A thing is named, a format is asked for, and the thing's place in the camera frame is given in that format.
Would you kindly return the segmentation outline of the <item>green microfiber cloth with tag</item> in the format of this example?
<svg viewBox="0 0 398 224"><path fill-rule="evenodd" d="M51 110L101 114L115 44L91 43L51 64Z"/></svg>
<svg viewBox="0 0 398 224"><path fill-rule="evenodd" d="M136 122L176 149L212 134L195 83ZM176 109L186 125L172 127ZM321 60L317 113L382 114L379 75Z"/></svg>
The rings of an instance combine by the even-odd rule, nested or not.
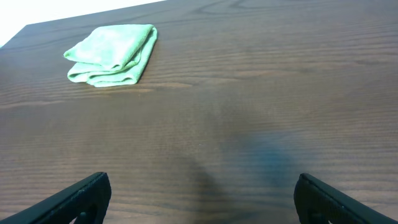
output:
<svg viewBox="0 0 398 224"><path fill-rule="evenodd" d="M96 28L67 50L65 59L75 62L67 77L94 87L136 84L157 41L152 24L123 24Z"/></svg>

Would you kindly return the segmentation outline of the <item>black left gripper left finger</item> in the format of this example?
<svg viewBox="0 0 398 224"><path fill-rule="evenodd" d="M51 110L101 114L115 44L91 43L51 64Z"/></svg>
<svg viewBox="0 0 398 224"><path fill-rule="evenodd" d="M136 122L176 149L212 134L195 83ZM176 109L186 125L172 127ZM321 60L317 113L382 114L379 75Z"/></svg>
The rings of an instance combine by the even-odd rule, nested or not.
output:
<svg viewBox="0 0 398 224"><path fill-rule="evenodd" d="M1 220L2 224L102 224L111 199L107 173L97 172L49 198Z"/></svg>

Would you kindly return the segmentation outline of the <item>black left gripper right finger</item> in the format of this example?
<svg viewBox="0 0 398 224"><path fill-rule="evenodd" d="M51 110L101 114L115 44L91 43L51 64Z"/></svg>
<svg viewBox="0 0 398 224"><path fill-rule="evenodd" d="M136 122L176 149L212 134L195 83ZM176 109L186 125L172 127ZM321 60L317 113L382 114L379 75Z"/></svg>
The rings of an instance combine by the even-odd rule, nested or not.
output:
<svg viewBox="0 0 398 224"><path fill-rule="evenodd" d="M397 224L307 173L298 178L294 204L301 224Z"/></svg>

